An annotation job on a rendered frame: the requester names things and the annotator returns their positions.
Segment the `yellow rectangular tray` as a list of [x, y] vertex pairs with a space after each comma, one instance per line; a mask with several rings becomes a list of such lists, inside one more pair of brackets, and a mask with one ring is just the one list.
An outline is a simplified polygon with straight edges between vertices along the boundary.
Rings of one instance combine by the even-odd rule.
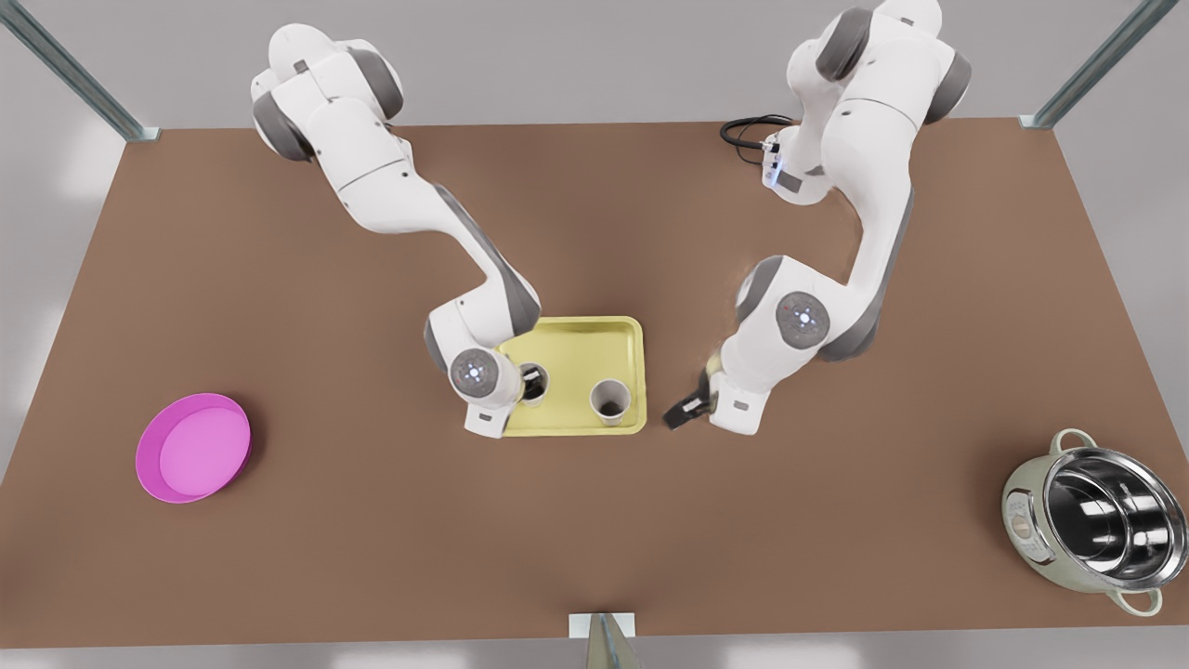
[[[537, 364], [549, 377], [537, 405], [512, 410], [508, 438], [635, 435], [647, 422], [643, 330], [628, 316], [542, 317], [534, 330], [497, 347], [512, 362]], [[630, 398], [616, 425], [599, 418], [590, 395], [609, 378]]]

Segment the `pink round bowl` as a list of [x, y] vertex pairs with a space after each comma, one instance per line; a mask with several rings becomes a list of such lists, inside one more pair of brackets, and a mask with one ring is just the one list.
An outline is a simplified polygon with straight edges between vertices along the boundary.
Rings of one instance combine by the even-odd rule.
[[252, 429], [240, 403], [226, 395], [189, 395], [162, 408], [144, 428], [137, 482], [162, 503], [195, 503], [233, 482], [251, 453]]

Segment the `silver frame post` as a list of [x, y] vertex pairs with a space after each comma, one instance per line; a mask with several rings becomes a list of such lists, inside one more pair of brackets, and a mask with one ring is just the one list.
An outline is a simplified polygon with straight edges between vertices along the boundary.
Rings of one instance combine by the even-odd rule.
[[642, 669], [630, 644], [636, 637], [633, 612], [572, 613], [568, 636], [586, 640], [585, 669]]
[[147, 143], [161, 138], [161, 128], [143, 125], [125, 109], [19, 0], [0, 0], [0, 24], [58, 76], [97, 118], [122, 137], [124, 141]]
[[1053, 130], [1178, 4], [1181, 0], [1141, 0], [1040, 109], [1019, 115], [1018, 124]]

